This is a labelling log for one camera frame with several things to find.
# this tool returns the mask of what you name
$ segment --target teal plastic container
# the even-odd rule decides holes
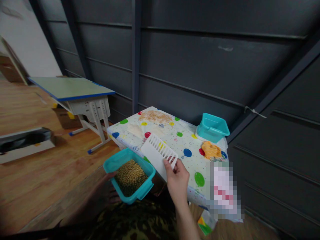
[[[136,199],[142,200],[147,195],[147,193],[154,185],[152,183],[152,178],[156,174],[156,169],[150,163],[132,152],[129,148],[116,153],[115,155],[107,159],[103,164],[103,168],[106,173],[110,173],[117,171],[123,164],[130,161],[131,159],[139,164],[139,166],[148,176],[148,179],[135,191],[134,194],[132,194],[130,197],[125,197],[115,178],[111,178],[111,182],[116,189],[119,197],[123,202],[127,204],[132,204]]]
[[[202,121],[197,128],[197,134],[212,143],[217,143],[221,138],[229,136],[230,131],[226,120],[204,113]]]

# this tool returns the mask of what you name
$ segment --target table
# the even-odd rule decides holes
[[[82,128],[70,132],[70,136],[88,128],[100,136],[101,143],[89,149],[88,154],[111,140],[109,137],[105,138],[103,131],[107,132],[106,128],[109,126],[110,109],[107,95],[115,94],[113,90],[85,78],[29,77],[29,80],[46,91],[66,110],[79,116]],[[100,120],[104,121],[105,127],[101,125]]]
[[[147,111],[157,111],[171,116],[172,121],[158,124],[147,120],[139,120],[141,114]],[[107,129],[108,135],[120,147],[130,148],[140,157],[144,158],[140,151],[142,144],[154,132],[170,148],[178,153],[184,166],[190,173],[188,184],[188,200],[206,208],[206,175],[207,162],[210,160],[204,158],[204,152],[201,149],[202,141],[195,136],[196,126],[185,122],[175,116],[163,112],[155,107],[149,107],[121,122],[110,126]],[[227,145],[222,150],[222,157],[217,161],[229,161],[227,155]]]

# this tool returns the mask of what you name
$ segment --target scattered grain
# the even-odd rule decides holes
[[[150,111],[142,112],[139,117],[139,121],[149,121],[149,122],[161,124],[161,123],[172,122],[172,117],[162,112],[150,110]]]

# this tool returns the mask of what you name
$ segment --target white plastic comb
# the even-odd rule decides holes
[[[168,145],[154,133],[151,133],[140,150],[148,158],[163,180],[167,181],[167,173],[163,164],[163,159],[165,158],[168,160],[171,156],[169,163],[173,170],[178,159],[178,154],[169,148]]]

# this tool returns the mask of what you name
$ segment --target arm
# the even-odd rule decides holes
[[[180,159],[177,160],[174,171],[169,162],[163,160],[166,172],[168,190],[172,201],[176,207],[177,226],[180,239],[200,240],[195,221],[187,202],[187,188],[189,182],[189,172]]]
[[[99,214],[107,205],[119,202],[120,198],[109,180],[116,175],[116,172],[107,173],[92,189],[82,204],[69,216],[60,222],[60,227],[89,222]]]

